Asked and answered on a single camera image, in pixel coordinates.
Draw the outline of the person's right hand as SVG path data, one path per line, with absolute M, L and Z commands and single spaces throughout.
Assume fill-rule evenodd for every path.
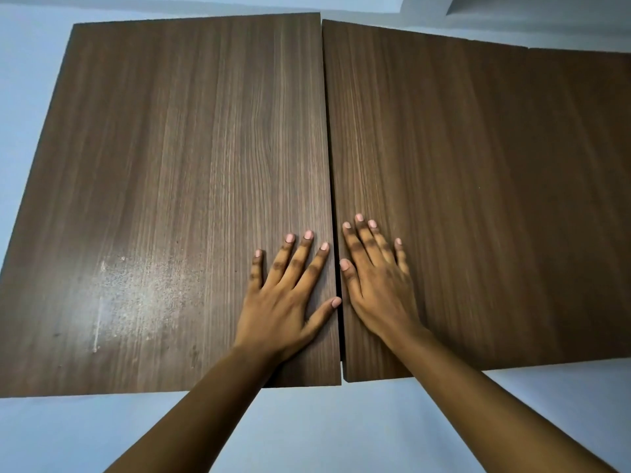
M 403 274 L 396 263 L 395 246 L 381 233 L 380 244 L 385 262 L 374 266 L 367 258 L 353 222 L 344 222 L 342 233 L 346 248 L 359 275 L 363 300 L 360 310 L 354 310 L 369 331 L 378 336 L 391 350 L 430 336 L 422 325 L 413 281 Z

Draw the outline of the person's left hand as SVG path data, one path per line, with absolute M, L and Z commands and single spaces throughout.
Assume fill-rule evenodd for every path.
M 247 287 L 231 350 L 231 353 L 240 357 L 258 359 L 272 366 L 289 359 L 317 337 L 304 335 L 304 325 L 309 319 L 305 314 L 330 251 L 327 242 L 321 244 L 311 262 L 306 262 L 304 273 L 296 286 L 282 286 L 290 250 L 287 237 L 295 238 L 293 253 L 302 238 L 293 233 L 285 236 L 266 277 L 263 261 L 262 288 L 248 292 Z

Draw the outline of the scuffed brown wooden cabinet door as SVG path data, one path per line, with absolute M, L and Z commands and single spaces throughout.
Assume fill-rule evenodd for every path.
M 256 249 L 333 246 L 320 15 L 76 24 L 0 273 L 0 398 L 190 390 Z

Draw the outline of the person's left forearm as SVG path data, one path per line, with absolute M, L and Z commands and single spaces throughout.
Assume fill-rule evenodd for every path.
M 235 346 L 104 473 L 209 473 L 280 361 L 264 344 Z

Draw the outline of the person's right forearm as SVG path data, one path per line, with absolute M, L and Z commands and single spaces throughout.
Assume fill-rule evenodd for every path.
M 424 328 L 395 330 L 383 341 L 486 473 L 618 473 Z

